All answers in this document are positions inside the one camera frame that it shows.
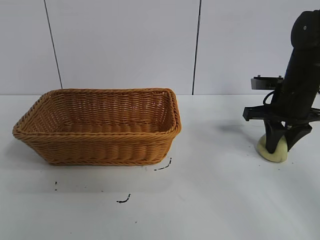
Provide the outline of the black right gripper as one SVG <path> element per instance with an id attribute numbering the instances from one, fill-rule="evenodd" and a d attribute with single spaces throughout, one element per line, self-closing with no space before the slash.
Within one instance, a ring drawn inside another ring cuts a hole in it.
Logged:
<path id="1" fill-rule="evenodd" d="M 320 120 L 320 110 L 312 107 L 315 96 L 315 92 L 308 92 L 304 87 L 285 93 L 279 83 L 264 97 L 262 105 L 245 107 L 242 116 L 247 122 L 264 120 L 265 148 L 270 154 L 276 151 L 283 136 L 289 152 L 300 139 L 312 131 L 313 128 L 308 123 Z M 286 132 L 281 122 L 293 126 Z"/>

